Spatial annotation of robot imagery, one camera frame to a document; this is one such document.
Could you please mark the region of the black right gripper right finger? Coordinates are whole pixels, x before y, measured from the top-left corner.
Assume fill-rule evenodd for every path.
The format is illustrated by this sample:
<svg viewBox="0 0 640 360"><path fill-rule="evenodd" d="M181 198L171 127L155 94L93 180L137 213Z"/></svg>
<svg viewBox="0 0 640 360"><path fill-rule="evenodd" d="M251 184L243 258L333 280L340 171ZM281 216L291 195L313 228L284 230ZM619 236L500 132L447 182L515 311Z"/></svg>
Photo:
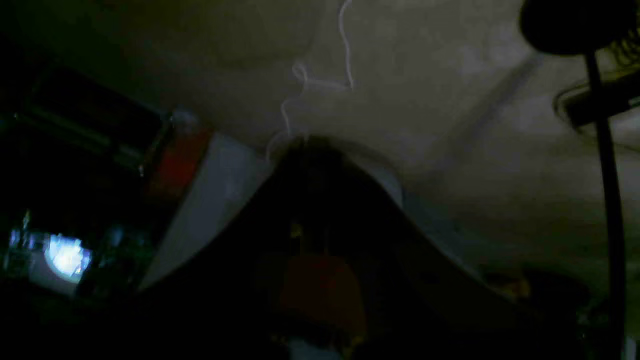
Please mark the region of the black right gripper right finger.
<svg viewBox="0 0 640 360"><path fill-rule="evenodd" d="M366 149L320 140L330 208L365 290L374 337L358 354L405 360L548 360L537 314L489 289L449 258L403 209L400 180Z"/></svg>

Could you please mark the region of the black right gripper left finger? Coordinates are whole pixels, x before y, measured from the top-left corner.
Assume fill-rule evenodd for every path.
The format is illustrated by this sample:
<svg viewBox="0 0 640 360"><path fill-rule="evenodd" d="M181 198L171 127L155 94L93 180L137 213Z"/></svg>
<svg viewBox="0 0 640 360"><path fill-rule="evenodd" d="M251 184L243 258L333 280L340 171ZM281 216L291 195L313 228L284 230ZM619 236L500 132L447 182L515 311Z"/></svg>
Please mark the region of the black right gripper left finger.
<svg viewBox="0 0 640 360"><path fill-rule="evenodd" d="M320 138L296 139L217 237L135 299L127 348L138 360L283 359L320 339L314 311L284 297L311 284L294 262L314 235L320 164Z"/></svg>

